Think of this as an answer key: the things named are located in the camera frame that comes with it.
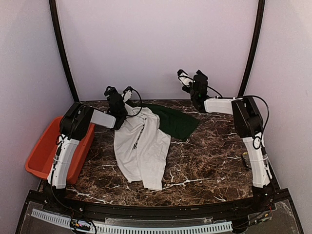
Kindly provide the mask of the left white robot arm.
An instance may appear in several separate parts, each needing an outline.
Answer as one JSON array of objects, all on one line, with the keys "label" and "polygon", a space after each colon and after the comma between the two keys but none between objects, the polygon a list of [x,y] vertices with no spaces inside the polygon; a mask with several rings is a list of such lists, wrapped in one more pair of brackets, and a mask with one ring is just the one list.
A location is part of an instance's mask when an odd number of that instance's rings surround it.
[{"label": "left white robot arm", "polygon": [[120,129],[128,116],[125,102],[130,99],[133,91],[129,86],[120,94],[116,88],[108,86],[104,92],[109,104],[107,112],[80,102],[74,102],[68,109],[59,124],[57,149],[47,178],[52,188],[66,188],[74,152],[87,135],[91,123],[108,129]]}]

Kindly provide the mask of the white green Charlie Brown shirt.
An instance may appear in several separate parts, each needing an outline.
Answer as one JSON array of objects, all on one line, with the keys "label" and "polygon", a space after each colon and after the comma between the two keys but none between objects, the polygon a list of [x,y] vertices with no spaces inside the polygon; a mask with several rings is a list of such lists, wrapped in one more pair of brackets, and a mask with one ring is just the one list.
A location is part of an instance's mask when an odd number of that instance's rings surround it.
[{"label": "white green Charlie Brown shirt", "polygon": [[119,169],[129,183],[142,181],[144,188],[161,191],[171,139],[187,140],[199,120],[154,104],[142,108],[126,104],[125,108],[129,117],[114,137]]}]

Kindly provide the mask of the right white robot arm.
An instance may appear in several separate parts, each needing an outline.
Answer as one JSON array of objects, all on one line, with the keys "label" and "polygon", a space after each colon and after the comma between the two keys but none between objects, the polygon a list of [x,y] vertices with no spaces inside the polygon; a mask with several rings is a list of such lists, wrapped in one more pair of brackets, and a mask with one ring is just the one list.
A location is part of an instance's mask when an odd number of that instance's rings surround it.
[{"label": "right white robot arm", "polygon": [[272,175],[263,141],[266,123],[254,100],[255,96],[215,97],[208,96],[208,77],[198,70],[190,77],[184,70],[177,71],[182,90],[190,94],[193,106],[200,113],[220,113],[233,116],[234,129],[243,139],[253,173],[253,186],[264,188]]}]

